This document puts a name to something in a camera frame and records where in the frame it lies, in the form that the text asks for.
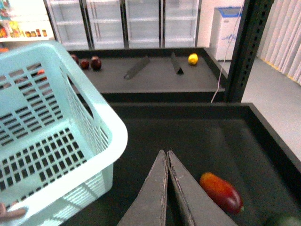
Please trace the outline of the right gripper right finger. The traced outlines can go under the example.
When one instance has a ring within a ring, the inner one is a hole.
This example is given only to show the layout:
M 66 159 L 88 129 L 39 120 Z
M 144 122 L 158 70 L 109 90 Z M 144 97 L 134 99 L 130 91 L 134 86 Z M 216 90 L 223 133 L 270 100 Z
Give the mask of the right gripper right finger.
M 173 151 L 167 152 L 170 178 L 185 226 L 235 226 L 206 194 Z

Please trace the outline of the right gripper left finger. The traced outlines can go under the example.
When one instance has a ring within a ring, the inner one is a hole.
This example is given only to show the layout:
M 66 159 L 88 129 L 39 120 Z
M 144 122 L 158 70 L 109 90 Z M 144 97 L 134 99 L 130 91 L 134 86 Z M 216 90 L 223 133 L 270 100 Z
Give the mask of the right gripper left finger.
M 168 165 L 163 150 L 158 155 L 119 226 L 164 226 L 166 224 Z

